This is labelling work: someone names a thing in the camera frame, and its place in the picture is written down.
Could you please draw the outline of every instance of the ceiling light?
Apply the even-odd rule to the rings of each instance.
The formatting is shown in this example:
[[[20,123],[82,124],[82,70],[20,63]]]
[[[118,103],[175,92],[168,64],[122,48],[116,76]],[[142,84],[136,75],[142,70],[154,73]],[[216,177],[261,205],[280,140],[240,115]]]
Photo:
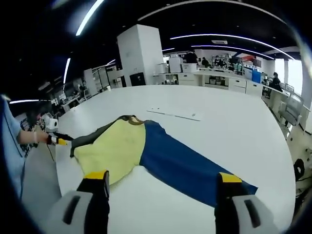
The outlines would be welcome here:
[[[86,26],[88,20],[90,19],[90,17],[93,15],[93,13],[96,11],[96,9],[101,5],[101,3],[104,2],[104,0],[97,0],[94,5],[90,8],[90,10],[88,11],[88,13],[86,14],[86,16],[84,17],[81,25],[79,26],[79,29],[76,33],[76,36],[79,36],[82,32],[82,30],[84,29],[84,26]]]
[[[280,49],[278,49],[278,48],[276,48],[276,47],[274,47],[272,45],[269,45],[269,44],[266,44],[264,42],[261,42],[261,41],[258,41],[258,40],[254,40],[254,39],[251,39],[251,38],[245,38],[245,37],[234,36],[234,35],[226,35],[226,34],[193,34],[193,35],[186,35],[186,36],[170,38],[170,40],[179,39],[179,38],[188,38],[188,37],[198,37],[198,36],[217,36],[217,37],[229,37],[229,38],[239,38],[239,39],[249,40],[249,41],[253,41],[253,42],[256,42],[256,43],[268,46],[270,48],[273,48],[273,49],[275,49],[275,50],[285,54],[286,56],[290,57],[291,59],[294,59],[292,56],[290,56],[286,52],[284,52],[284,51],[282,51],[282,50],[280,50]]]
[[[31,102],[31,101],[39,101],[39,99],[35,100],[19,100],[19,101],[11,101],[10,104],[21,103],[21,102]]]
[[[251,53],[254,53],[254,54],[258,54],[258,55],[261,55],[261,56],[264,56],[264,57],[267,57],[269,59],[273,59],[274,60],[274,58],[272,58],[270,56],[267,56],[267,55],[264,55],[264,54],[261,54],[261,53],[258,53],[258,52],[252,51],[252,50],[246,50],[246,49],[237,48],[237,47],[231,47],[231,46],[224,46],[224,45],[192,45],[192,47],[221,47],[221,48],[229,48],[229,49],[236,49],[236,50],[244,50],[244,51],[251,52]]]
[[[66,76],[67,76],[67,70],[68,70],[69,62],[70,62],[70,58],[67,59],[67,62],[66,62],[63,84],[65,84],[65,82],[66,82]]]
[[[115,62],[115,61],[116,61],[116,59],[110,61],[109,63],[107,63],[107,65],[110,65],[112,62]]]
[[[165,50],[162,50],[162,51],[167,51],[167,50],[174,50],[175,48],[170,48],[170,49],[165,49]]]

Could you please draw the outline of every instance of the light blue shirt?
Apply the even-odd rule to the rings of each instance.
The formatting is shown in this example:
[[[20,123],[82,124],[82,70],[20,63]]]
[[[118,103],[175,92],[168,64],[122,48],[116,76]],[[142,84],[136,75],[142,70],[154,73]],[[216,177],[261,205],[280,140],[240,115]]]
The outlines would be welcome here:
[[[20,145],[16,140],[19,132],[21,131],[21,127],[20,123],[12,116],[7,101],[0,101],[4,102],[2,118],[4,158],[17,195],[18,197],[21,197],[25,153],[21,150]]]

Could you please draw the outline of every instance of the blue sleeve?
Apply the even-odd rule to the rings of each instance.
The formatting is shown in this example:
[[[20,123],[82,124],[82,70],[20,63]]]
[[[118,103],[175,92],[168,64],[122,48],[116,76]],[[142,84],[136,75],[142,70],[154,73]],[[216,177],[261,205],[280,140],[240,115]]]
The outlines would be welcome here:
[[[20,123],[13,117],[7,101],[4,101],[4,117],[8,122],[12,135],[17,137],[21,131]]]

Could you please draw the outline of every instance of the person's arm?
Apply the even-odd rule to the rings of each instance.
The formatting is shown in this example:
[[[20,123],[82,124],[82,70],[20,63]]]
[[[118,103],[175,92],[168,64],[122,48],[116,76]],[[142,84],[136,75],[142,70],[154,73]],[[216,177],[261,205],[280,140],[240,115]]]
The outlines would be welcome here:
[[[47,143],[49,135],[42,131],[27,132],[21,130],[17,136],[18,144]]]

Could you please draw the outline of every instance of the black ceiling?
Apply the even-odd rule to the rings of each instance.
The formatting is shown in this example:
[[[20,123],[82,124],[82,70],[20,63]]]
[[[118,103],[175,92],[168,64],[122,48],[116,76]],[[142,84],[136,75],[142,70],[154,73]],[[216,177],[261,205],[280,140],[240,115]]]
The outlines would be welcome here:
[[[12,6],[10,25],[5,26],[8,46],[9,82],[1,89],[12,99],[40,98],[37,92],[46,80],[63,76],[71,58],[67,79],[82,76],[84,69],[119,59],[117,36],[140,23],[159,28],[163,49],[187,50],[191,45],[212,44],[220,37],[193,37],[170,40],[189,34],[231,34],[256,39],[275,47],[295,46],[289,27],[261,11],[227,2],[197,2],[173,7],[141,21],[140,17],[167,4],[182,0],[104,0],[82,34],[76,31],[96,0],[23,1]],[[244,0],[271,13],[285,14],[270,0]],[[271,50],[241,39],[226,38],[229,46],[257,52]]]

